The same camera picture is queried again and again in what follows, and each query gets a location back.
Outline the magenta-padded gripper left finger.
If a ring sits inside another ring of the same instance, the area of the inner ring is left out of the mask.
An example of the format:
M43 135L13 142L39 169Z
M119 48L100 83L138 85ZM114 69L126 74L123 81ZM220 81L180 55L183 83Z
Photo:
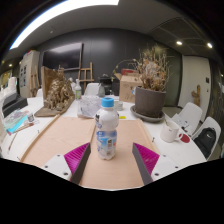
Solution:
M91 153L91 146L85 143L65 155L56 154L42 169L74 184L79 184Z

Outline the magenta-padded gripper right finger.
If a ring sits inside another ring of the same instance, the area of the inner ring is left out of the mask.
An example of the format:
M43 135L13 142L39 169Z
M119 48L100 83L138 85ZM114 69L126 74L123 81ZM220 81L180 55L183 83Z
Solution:
M159 155L137 143L133 144L132 153L145 185L181 169L168 155Z

